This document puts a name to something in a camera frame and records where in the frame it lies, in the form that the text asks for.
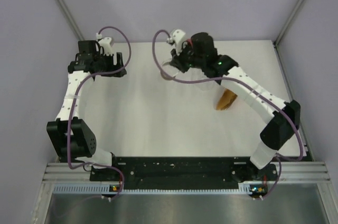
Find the glass beaker with brown band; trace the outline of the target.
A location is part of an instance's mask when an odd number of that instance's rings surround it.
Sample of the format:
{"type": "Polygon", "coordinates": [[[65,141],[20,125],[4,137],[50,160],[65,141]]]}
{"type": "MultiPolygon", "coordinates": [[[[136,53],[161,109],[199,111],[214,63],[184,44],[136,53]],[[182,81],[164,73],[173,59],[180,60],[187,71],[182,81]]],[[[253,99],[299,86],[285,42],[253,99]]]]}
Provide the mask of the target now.
{"type": "Polygon", "coordinates": [[[164,72],[160,72],[161,77],[164,80],[172,81],[176,76],[180,73],[180,70],[176,67],[170,65],[171,59],[163,61],[161,64],[161,68],[164,72]]]}

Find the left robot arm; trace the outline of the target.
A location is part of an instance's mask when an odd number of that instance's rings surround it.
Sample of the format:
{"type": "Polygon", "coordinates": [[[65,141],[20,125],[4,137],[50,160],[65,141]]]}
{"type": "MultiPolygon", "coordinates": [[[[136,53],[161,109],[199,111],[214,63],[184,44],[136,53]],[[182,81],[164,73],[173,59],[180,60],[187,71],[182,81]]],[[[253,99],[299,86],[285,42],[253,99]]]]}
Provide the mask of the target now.
{"type": "Polygon", "coordinates": [[[121,78],[126,75],[123,55],[114,53],[113,39],[98,37],[78,42],[78,53],[68,65],[68,85],[59,113],[46,131],[58,157],[64,162],[96,164],[109,180],[119,176],[113,153],[102,150],[94,132],[85,122],[85,108],[97,76],[121,78]]]}

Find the clear glass dripper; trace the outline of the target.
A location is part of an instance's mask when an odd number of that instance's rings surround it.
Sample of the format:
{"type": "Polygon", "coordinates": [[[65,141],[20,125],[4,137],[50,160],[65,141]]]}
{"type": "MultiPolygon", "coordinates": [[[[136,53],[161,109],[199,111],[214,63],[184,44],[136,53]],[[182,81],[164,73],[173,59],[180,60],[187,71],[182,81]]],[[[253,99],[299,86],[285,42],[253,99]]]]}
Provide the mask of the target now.
{"type": "MultiPolygon", "coordinates": [[[[208,77],[200,69],[192,68],[192,73],[191,73],[192,81],[205,80],[205,79],[208,79],[208,77]]],[[[215,81],[208,81],[208,82],[195,83],[194,86],[197,87],[201,91],[210,91],[210,90],[216,89],[218,84],[215,81]]]]}

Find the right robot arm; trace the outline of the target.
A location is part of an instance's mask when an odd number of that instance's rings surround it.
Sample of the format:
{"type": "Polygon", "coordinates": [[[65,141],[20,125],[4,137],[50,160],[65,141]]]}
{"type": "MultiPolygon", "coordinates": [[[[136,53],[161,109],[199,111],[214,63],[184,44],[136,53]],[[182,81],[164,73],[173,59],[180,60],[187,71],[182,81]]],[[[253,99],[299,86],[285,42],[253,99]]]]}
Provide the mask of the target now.
{"type": "Polygon", "coordinates": [[[274,96],[252,80],[232,57],[218,54],[212,36],[206,32],[188,38],[184,31],[174,30],[167,42],[172,46],[171,66],[182,73],[190,68],[201,70],[208,79],[242,99],[266,123],[260,133],[261,141],[246,167],[250,178],[261,178],[266,173],[265,166],[298,131],[300,104],[274,96]]]}

